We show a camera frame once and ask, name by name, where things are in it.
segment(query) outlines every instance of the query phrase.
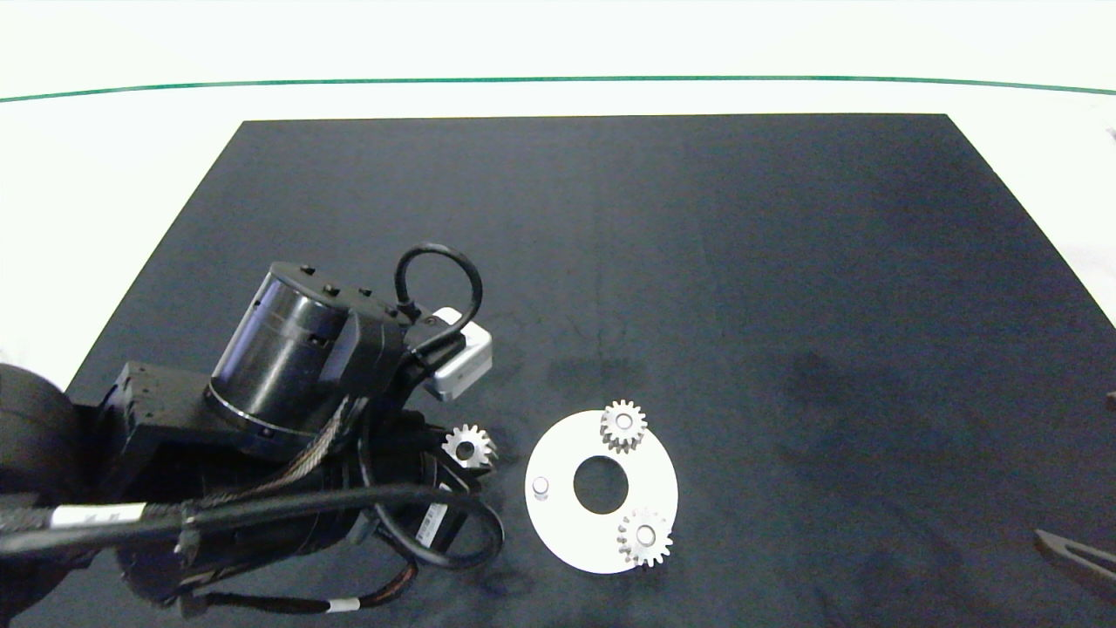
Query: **cylindrical motor housing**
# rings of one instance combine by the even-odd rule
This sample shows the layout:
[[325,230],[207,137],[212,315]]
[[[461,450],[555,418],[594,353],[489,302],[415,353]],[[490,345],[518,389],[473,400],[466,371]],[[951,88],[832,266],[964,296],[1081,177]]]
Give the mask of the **cylindrical motor housing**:
[[348,308],[331,286],[315,289],[314,272],[271,264],[206,390],[223,417],[266,438],[312,437],[340,403],[324,370]]

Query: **robotic arm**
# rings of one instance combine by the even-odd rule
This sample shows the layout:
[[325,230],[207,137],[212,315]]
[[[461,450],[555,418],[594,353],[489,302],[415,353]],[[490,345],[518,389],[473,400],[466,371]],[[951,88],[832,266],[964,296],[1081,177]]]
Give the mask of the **robotic arm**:
[[[411,299],[406,269],[424,253],[465,271],[464,313]],[[272,263],[212,375],[128,363],[95,408],[0,366],[0,626],[110,547],[136,595],[185,616],[368,608],[401,595],[419,561],[458,569],[494,555],[502,524],[477,497],[494,457],[487,435],[480,450],[455,448],[404,409],[419,385],[450,400],[491,368],[491,337],[472,322],[480,274],[461,252],[424,243],[404,253],[395,287],[387,302]],[[485,547],[448,553],[466,519]],[[362,526],[407,559],[374,593],[198,593]]]

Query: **green line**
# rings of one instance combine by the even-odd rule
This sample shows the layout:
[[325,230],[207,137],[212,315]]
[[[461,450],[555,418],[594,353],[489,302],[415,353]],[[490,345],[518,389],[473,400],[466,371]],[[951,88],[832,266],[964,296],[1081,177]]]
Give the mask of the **green line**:
[[1072,85],[1042,85],[1039,83],[1009,83],[1003,80],[972,80],[966,78],[924,78],[917,76],[798,76],[798,75],[713,75],[713,76],[492,76],[492,77],[441,77],[441,78],[290,78],[277,80],[217,80],[212,83],[167,83],[163,85],[132,85],[128,87],[105,87],[78,91],[55,91],[52,94],[30,94],[8,96],[0,103],[19,100],[41,100],[69,96],[94,96],[119,91],[153,91],[161,89],[193,89],[199,87],[254,87],[267,85],[413,85],[421,83],[654,83],[654,81],[744,81],[744,80],[826,80],[845,83],[929,83],[934,85],[968,85],[977,87],[1009,87],[1013,89],[1039,89],[1043,91],[1070,91],[1075,94],[1098,94],[1116,96],[1116,89],[1099,87],[1075,87]]

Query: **white background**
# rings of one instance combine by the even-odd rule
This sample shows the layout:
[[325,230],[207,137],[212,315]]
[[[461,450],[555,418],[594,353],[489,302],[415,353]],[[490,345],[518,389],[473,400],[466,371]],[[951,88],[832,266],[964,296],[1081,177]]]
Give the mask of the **white background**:
[[[0,98],[214,80],[860,75],[1116,89],[1116,4],[3,2]],[[60,387],[244,119],[946,113],[1116,321],[1116,96],[870,83],[250,86],[0,103],[0,360]]]

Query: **center hole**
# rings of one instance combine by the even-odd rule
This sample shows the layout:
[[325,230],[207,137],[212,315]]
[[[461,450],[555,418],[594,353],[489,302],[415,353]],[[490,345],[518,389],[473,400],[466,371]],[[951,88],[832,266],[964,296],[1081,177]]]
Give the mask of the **center hole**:
[[477,448],[473,447],[472,443],[462,443],[458,445],[458,448],[454,452],[454,454],[458,456],[459,461],[468,461],[469,458],[473,457],[473,452],[475,451]]
[[590,512],[608,514],[627,499],[627,475],[619,463],[607,456],[594,456],[574,474],[574,494]]
[[655,544],[655,531],[650,525],[641,525],[635,530],[635,540],[644,548]]

